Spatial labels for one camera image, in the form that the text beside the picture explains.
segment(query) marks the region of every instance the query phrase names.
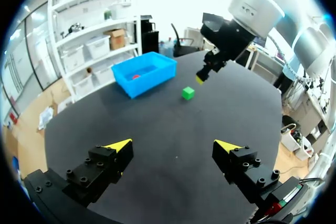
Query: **yellow fingertip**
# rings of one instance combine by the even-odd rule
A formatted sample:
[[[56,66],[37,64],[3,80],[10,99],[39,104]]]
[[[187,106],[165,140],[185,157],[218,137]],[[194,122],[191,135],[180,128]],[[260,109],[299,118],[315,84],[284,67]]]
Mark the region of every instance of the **yellow fingertip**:
[[[200,79],[200,77],[196,76],[196,81],[198,82],[199,85],[202,85],[204,81]]]

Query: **plastic box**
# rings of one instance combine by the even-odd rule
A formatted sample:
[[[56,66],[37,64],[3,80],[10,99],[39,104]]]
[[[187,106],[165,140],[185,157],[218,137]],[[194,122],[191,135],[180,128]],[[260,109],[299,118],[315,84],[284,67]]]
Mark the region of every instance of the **plastic box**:
[[[311,143],[308,141],[308,139],[302,137],[302,146],[300,146],[300,148],[295,151],[295,155],[297,156],[297,158],[304,161],[308,158],[311,158],[313,152],[314,149],[311,147]]]
[[[78,66],[83,65],[85,63],[83,45],[79,47],[72,47],[66,51],[63,51],[61,59],[63,60],[66,72],[70,72],[76,69]]]
[[[112,70],[117,83],[130,98],[173,78],[176,74],[177,62],[156,52],[148,52],[142,56],[114,65]]]
[[[79,72],[72,77],[72,83],[79,97],[85,96],[94,89],[91,74],[85,76],[82,72]]]
[[[132,16],[131,3],[118,3],[109,7],[112,19],[121,19]]]
[[[281,142],[290,152],[293,152],[300,148],[300,145],[295,141],[295,139],[290,134],[290,130],[286,131],[281,136]]]
[[[108,81],[114,80],[112,66],[113,63],[108,60],[99,66],[93,67],[93,74],[97,77],[99,84],[104,84]]]
[[[93,59],[100,58],[110,52],[110,36],[99,36],[85,43]]]

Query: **white cylinder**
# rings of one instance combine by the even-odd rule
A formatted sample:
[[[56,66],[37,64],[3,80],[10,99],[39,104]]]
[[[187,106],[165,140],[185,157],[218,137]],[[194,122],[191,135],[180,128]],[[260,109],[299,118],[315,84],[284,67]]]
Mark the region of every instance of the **white cylinder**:
[[[293,50],[307,74],[316,78],[328,66],[334,56],[334,45],[326,36],[312,27],[301,31],[293,42]]]
[[[234,20],[253,34],[266,38],[285,16],[288,0],[232,0],[229,12]]]

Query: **cardboard box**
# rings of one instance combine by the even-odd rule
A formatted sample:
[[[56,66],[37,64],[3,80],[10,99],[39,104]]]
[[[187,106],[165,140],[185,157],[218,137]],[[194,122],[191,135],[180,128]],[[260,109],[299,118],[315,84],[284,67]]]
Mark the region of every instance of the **cardboard box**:
[[[105,35],[110,35],[110,49],[116,50],[125,46],[125,30],[117,29],[104,32]]]

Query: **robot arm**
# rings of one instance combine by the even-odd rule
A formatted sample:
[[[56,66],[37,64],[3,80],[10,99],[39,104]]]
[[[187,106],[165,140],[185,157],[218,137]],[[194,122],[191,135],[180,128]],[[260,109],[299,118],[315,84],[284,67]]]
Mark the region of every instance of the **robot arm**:
[[[228,60],[236,60],[255,37],[266,38],[276,27],[311,78],[328,66],[334,55],[333,34],[326,24],[313,27],[301,2],[313,0],[232,0],[229,22],[205,22],[201,34],[215,45],[204,58],[196,78],[202,83],[211,70],[218,72]]]

